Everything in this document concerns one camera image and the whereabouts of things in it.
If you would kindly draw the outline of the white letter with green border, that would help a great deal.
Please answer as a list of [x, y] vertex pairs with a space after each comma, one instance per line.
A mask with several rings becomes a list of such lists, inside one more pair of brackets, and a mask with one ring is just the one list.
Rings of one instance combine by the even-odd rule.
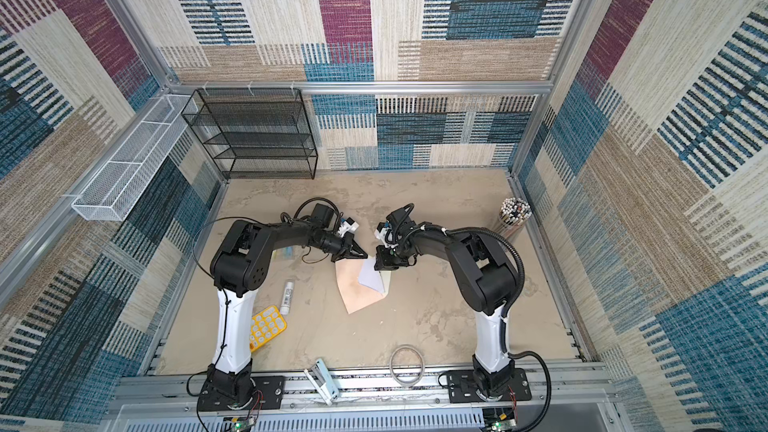
[[389, 292], [391, 274], [389, 271], [379, 271], [375, 268], [376, 260], [367, 258], [363, 261], [358, 274], [358, 283], [386, 296]]

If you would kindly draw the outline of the pink envelope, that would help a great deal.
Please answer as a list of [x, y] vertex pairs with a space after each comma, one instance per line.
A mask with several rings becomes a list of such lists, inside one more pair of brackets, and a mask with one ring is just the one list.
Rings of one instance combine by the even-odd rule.
[[348, 314], [353, 314], [373, 305], [388, 295], [382, 296], [380, 293], [358, 283], [358, 274], [364, 260], [348, 259], [335, 263], [337, 286]]

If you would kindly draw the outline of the white glue stick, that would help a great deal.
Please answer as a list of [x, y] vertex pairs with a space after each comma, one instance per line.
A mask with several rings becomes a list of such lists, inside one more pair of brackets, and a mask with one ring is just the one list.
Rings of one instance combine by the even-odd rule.
[[286, 316], [290, 312], [292, 297], [295, 290], [295, 282], [289, 280], [285, 283], [282, 300], [280, 304], [280, 314]]

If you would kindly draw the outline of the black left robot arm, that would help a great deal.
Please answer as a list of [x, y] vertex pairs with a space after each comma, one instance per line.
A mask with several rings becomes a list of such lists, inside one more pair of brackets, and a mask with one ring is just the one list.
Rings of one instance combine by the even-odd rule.
[[217, 290], [219, 319], [216, 351], [205, 371], [200, 405], [242, 410], [255, 401], [250, 330], [258, 289], [265, 282], [274, 251], [300, 246], [318, 249], [330, 260], [360, 259], [368, 254], [352, 231], [342, 229], [339, 208], [324, 197], [302, 203], [276, 223], [235, 217], [204, 271]]

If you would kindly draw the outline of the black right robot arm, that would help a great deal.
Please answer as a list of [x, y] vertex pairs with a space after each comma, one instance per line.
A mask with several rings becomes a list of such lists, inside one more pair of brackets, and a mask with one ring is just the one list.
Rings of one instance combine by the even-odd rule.
[[434, 256], [450, 265], [476, 324], [472, 368], [443, 374], [450, 401], [530, 400], [526, 373], [516, 366], [523, 358], [538, 362], [551, 389], [550, 372], [538, 353], [508, 349], [509, 311], [525, 285], [525, 269], [516, 249], [487, 228], [446, 229], [431, 222], [417, 223], [411, 219], [413, 209], [412, 204], [396, 209], [378, 224], [375, 236], [381, 244], [376, 248], [375, 268], [412, 267], [421, 256]]

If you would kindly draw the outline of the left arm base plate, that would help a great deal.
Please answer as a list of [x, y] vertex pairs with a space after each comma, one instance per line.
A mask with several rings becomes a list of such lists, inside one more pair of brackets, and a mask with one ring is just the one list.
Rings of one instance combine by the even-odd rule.
[[197, 399], [199, 412], [278, 410], [283, 400], [284, 376], [256, 376], [227, 394], [206, 381]]

